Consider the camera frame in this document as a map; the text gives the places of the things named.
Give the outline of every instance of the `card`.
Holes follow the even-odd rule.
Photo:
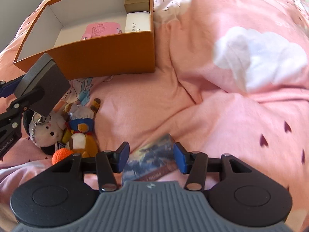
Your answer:
[[[122,185],[126,181],[156,181],[176,170],[173,145],[173,138],[166,134],[131,153],[122,172]]]
[[[57,141],[57,143],[55,144],[55,152],[61,148],[64,148],[65,145],[62,144],[61,142]]]

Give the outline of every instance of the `plush toy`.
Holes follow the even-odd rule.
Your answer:
[[[23,123],[30,139],[46,154],[53,155],[53,164],[69,156],[81,153],[93,157],[98,153],[98,146],[93,138],[94,116],[100,107],[100,100],[94,99],[90,108],[82,105],[67,104],[64,117],[52,111],[47,118],[28,110],[24,113]],[[65,148],[55,152],[55,143],[65,144]]]
[[[65,119],[52,111],[44,121],[33,110],[27,110],[23,116],[23,125],[33,143],[45,154],[53,155],[55,143],[60,142],[66,128]]]

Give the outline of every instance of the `pink blanket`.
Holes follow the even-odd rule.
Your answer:
[[[0,80],[23,72],[12,63],[25,20],[0,54]],[[71,81],[67,102],[100,98],[101,150],[131,151],[170,133],[189,151],[231,153],[289,188],[293,211],[309,225],[309,11],[303,0],[154,0],[156,71]],[[1,99],[1,112],[13,97]],[[0,202],[51,165],[21,139],[0,161]],[[162,180],[184,184],[175,171]],[[94,175],[85,180],[96,186]],[[206,181],[211,187],[214,178]]]

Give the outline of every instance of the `white plush head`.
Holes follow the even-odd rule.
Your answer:
[[[54,111],[50,113],[51,120],[49,123],[35,127],[34,139],[32,138],[32,129],[39,117],[40,115],[36,114],[29,124],[29,135],[34,144],[38,147],[49,147],[55,145],[57,141],[61,141],[65,129],[65,120]]]

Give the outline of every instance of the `orange knitted ball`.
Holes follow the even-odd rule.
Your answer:
[[[73,154],[73,151],[69,150],[67,148],[61,148],[61,149],[57,150],[53,154],[53,158],[52,158],[53,165],[55,165],[56,163],[58,163],[59,161],[65,159],[65,158],[67,158],[71,154]]]

